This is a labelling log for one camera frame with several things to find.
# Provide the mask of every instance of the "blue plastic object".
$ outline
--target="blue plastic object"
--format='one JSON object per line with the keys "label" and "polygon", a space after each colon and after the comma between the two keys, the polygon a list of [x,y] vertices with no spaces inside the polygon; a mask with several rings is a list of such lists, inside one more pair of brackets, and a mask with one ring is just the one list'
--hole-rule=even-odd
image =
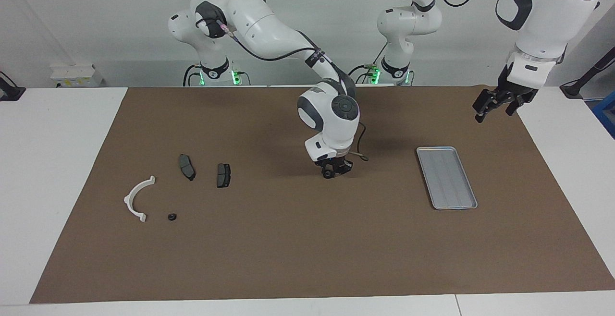
{"label": "blue plastic object", "polygon": [[615,138],[615,91],[600,101],[591,111],[609,134]]}

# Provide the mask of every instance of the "white table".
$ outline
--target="white table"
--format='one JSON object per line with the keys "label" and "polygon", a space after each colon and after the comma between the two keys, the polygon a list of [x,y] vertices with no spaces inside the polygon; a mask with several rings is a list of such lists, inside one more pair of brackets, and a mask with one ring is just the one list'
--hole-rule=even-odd
{"label": "white table", "polygon": [[[0,103],[0,315],[615,315],[615,292],[26,305],[125,92],[30,89]],[[541,90],[520,115],[613,274],[615,141],[558,88]]]}

